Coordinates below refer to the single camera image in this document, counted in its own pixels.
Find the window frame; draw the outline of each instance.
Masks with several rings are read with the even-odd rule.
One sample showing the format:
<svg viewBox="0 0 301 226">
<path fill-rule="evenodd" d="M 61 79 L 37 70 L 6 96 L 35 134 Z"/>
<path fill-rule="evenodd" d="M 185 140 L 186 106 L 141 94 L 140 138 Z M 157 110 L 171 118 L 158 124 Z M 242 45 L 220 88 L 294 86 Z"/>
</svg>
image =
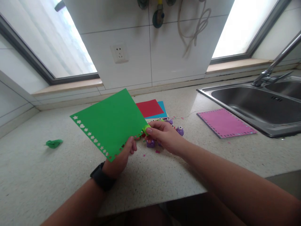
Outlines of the window frame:
<svg viewBox="0 0 301 226">
<path fill-rule="evenodd" d="M 277 1 L 273 9 L 271 10 L 270 14 L 268 15 L 267 19 L 264 21 L 259 31 L 255 35 L 254 39 L 252 40 L 251 44 L 249 45 L 246 53 L 212 58 L 210 61 L 210 65 L 251 58 L 254 52 L 256 51 L 256 49 L 259 47 L 261 42 L 264 40 L 266 35 L 269 33 L 271 28 L 274 26 L 274 24 L 276 23 L 276 21 L 278 20 L 280 15 L 284 12 L 284 10 L 286 9 L 286 7 L 290 2 L 291 0 Z"/>
<path fill-rule="evenodd" d="M 37 71 L 37 73 L 49 84 L 58 85 L 100 78 L 98 73 L 82 74 L 65 78 L 55 78 L 40 59 L 26 45 L 21 37 L 14 31 L 10 24 L 0 14 L 0 34 L 15 48 L 15 50 Z"/>
</svg>

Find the green cardstock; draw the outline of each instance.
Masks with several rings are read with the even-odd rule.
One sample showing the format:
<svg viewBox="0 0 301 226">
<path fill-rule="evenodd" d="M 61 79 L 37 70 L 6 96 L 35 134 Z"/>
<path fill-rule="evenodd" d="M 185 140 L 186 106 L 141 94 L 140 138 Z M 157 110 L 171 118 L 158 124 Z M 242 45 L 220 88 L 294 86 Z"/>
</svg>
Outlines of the green cardstock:
<svg viewBox="0 0 301 226">
<path fill-rule="evenodd" d="M 141 136 L 147 125 L 126 89 L 70 117 L 110 162 L 128 138 Z"/>
</svg>

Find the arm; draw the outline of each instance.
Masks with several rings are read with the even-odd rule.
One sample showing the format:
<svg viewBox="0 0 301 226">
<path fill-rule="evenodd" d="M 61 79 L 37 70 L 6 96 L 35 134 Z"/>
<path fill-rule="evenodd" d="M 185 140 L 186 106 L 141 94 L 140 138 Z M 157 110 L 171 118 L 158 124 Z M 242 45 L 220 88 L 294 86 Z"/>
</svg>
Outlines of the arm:
<svg viewBox="0 0 301 226">
<path fill-rule="evenodd" d="M 130 137 L 122 152 L 113 162 L 106 160 L 102 171 L 110 178 L 117 179 L 125 169 L 129 154 L 137 150 L 136 142 Z M 105 199 L 105 192 L 89 179 L 42 225 L 90 225 Z"/>
<path fill-rule="evenodd" d="M 183 158 L 212 192 L 245 223 L 299 225 L 301 202 L 264 178 L 181 137 L 169 123 L 153 121 L 150 137 Z"/>
</svg>

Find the hose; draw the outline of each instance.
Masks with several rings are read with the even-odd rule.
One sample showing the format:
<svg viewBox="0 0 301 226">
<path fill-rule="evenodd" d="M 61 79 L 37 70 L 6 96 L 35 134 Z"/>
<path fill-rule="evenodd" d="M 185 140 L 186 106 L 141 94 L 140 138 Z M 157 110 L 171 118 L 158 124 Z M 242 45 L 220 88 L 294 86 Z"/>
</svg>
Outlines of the hose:
<svg viewBox="0 0 301 226">
<path fill-rule="evenodd" d="M 181 14 L 181 9 L 182 9 L 182 3 L 183 3 L 183 0 L 180 0 L 180 6 L 179 6 L 179 11 L 178 11 L 178 32 L 179 32 L 179 35 L 180 35 L 180 38 L 182 39 L 183 43 L 187 46 L 186 47 L 186 50 L 183 54 L 182 57 L 184 57 L 189 49 L 190 49 L 190 46 L 191 46 L 191 43 L 192 41 L 194 41 L 194 46 L 197 46 L 197 37 L 198 37 L 198 34 L 201 33 L 208 25 L 208 19 L 210 17 L 210 14 L 211 14 L 211 8 L 208 8 L 205 10 L 205 7 L 206 7 L 206 0 L 199 0 L 200 2 L 204 2 L 204 7 L 203 7 L 203 11 L 202 11 L 202 14 L 200 16 L 200 19 L 198 20 L 198 24 L 197 24 L 197 27 L 195 29 L 195 33 L 191 36 L 185 36 L 183 35 L 182 31 L 181 31 L 181 28 L 180 28 L 180 14 Z M 208 16 L 207 18 L 205 18 L 203 21 L 202 21 L 202 17 L 204 16 L 204 14 L 206 12 L 209 12 L 208 13 Z M 184 38 L 190 38 L 191 40 L 189 41 L 188 45 L 186 44 L 185 42 L 185 39 Z"/>
</svg>

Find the electrical outlet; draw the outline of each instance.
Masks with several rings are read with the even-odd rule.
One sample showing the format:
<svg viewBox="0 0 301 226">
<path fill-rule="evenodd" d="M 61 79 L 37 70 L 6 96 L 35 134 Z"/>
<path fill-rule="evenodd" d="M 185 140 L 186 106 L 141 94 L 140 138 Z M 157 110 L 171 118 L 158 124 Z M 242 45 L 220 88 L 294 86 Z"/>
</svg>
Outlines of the electrical outlet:
<svg viewBox="0 0 301 226">
<path fill-rule="evenodd" d="M 115 63 L 125 63 L 129 61 L 127 49 L 124 43 L 117 43 L 110 46 Z"/>
</svg>

